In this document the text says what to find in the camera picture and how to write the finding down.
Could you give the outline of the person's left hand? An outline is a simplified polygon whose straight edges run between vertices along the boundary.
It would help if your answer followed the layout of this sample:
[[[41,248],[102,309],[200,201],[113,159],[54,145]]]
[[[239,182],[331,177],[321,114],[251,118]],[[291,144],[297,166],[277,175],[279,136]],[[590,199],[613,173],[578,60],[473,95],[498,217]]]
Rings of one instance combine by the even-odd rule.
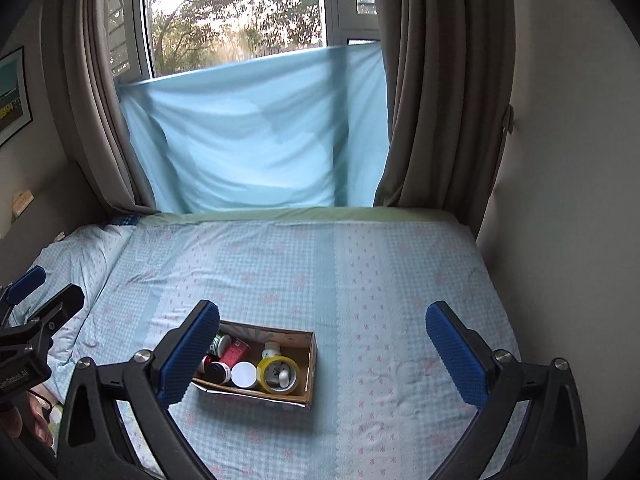
[[[1,404],[1,427],[8,435],[16,439],[24,429],[28,430],[39,442],[49,448],[53,445],[53,434],[49,428],[48,417],[51,408],[58,403],[53,393],[42,385],[20,394],[12,404]]]

